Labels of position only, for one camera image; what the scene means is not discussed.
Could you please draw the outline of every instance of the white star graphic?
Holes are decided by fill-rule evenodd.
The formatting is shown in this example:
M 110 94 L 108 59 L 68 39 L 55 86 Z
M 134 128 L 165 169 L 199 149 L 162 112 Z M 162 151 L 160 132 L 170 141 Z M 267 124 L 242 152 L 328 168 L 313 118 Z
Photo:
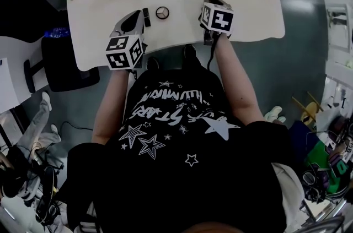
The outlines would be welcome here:
M 228 129 L 240 128 L 239 126 L 228 123 L 227 118 L 224 116 L 221 116 L 217 120 L 213 120 L 208 117 L 202 117 L 202 118 L 210 125 L 209 129 L 206 130 L 205 134 L 217 132 L 225 141 L 228 141 L 229 139 Z
M 182 104 L 176 106 L 176 108 L 179 109 L 179 108 L 182 108 L 182 107 L 184 107 L 184 106 L 186 106 L 186 104 L 182 103 Z
M 130 149 L 132 148 L 133 146 L 133 143 L 136 139 L 137 136 L 140 136 L 140 135 L 145 135 L 146 132 L 143 132 L 140 130 L 142 124 L 140 124 L 139 126 L 135 127 L 135 128 L 132 128 L 131 126 L 129 126 L 129 131 L 127 133 L 125 133 L 124 136 L 122 136 L 120 140 L 123 140 L 125 138 L 128 138 L 129 139 L 129 145 L 130 145 Z
M 198 164 L 199 161 L 196 159 L 196 155 L 193 155 L 193 156 L 190 156 L 188 155 L 188 159 L 185 161 L 187 164 L 189 164 L 191 167 L 194 165 L 194 164 Z
M 162 87 L 162 86 L 167 86 L 169 87 L 171 84 L 174 84 L 174 82 L 169 82 L 169 81 L 166 81 L 166 82 L 159 82 L 160 83 L 160 86 L 159 87 Z
M 183 135 L 185 135 L 185 133 L 188 132 L 188 130 L 186 130 L 186 127 L 182 125 L 179 127 L 179 130 L 182 132 Z
M 156 150 L 164 147 L 165 145 L 157 142 L 157 135 L 153 136 L 150 140 L 145 140 L 143 138 L 139 138 L 140 142 L 143 144 L 143 148 L 141 149 L 139 155 L 147 153 L 151 156 L 152 159 L 156 159 Z

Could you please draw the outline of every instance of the gray floor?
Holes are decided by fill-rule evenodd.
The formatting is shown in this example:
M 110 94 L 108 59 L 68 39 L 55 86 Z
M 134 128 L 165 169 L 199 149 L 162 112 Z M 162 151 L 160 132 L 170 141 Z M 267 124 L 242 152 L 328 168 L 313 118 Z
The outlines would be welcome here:
M 280 105 L 287 117 L 286 125 L 290 126 L 301 115 L 291 101 L 292 96 L 304 104 L 309 103 L 306 91 L 319 101 L 322 98 L 328 31 L 324 0 L 281 0 L 281 3 L 286 27 L 284 38 L 238 42 L 233 46 L 254 85 L 262 112 Z M 201 63 L 206 66 L 210 48 L 202 44 L 197 44 L 196 48 Z M 151 55 L 160 60 L 162 67 L 172 69 L 181 67 L 181 52 L 182 47 L 173 47 Z M 219 75 L 216 61 L 212 62 L 211 69 Z M 110 71 L 100 68 L 100 77 L 97 85 L 76 91 L 53 93 L 47 87 L 45 90 L 53 106 L 49 124 L 60 127 L 63 121 L 70 121 L 76 126 L 92 128 Z M 23 103 L 29 118 L 37 112 L 40 99 L 38 91 Z M 62 142 L 51 151 L 65 158 L 73 146 L 89 142 L 90 136 L 91 131 L 76 130 L 66 124 L 62 129 Z

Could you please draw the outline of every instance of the black t-shirt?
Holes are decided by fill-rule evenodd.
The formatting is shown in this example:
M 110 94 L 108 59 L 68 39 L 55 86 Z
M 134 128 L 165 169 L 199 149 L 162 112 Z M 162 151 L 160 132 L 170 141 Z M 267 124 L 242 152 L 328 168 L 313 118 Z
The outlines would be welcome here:
M 290 165 L 284 126 L 232 117 L 213 73 L 145 72 L 104 147 L 94 201 L 107 232 L 180 233 L 203 222 L 284 232 L 272 162 Z

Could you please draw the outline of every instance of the person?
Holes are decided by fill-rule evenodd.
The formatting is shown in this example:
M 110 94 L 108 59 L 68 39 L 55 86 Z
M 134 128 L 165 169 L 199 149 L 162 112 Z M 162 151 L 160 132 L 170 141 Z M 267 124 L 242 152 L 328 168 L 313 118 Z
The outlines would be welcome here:
M 275 106 L 265 116 L 265 120 L 283 124 L 282 108 Z M 295 156 L 295 170 L 300 177 L 305 198 L 313 203 L 326 199 L 336 201 L 342 197 L 353 202 L 352 163 L 343 160 L 350 141 L 344 140 L 334 149 L 326 146 L 303 122 L 296 121 L 289 129 L 291 145 Z
M 51 110 L 50 97 L 47 92 L 42 92 L 39 111 L 24 134 L 15 145 L 9 148 L 7 156 L 0 153 L 0 165 L 4 166 L 4 169 L 0 169 L 0 200 L 3 197 L 13 198 L 16 195 L 22 198 L 35 195 L 39 186 L 38 175 L 30 168 L 30 165 L 33 165 L 31 160 L 41 164 L 36 151 L 61 141 L 54 124 L 51 125 L 51 133 L 43 132 Z
M 225 34 L 215 55 L 223 86 L 186 45 L 180 70 L 148 60 L 126 107 L 129 74 L 112 72 L 92 143 L 68 154 L 71 230 L 92 222 L 92 204 L 104 233 L 284 232 L 290 225 L 304 193 L 288 130 L 265 122 Z

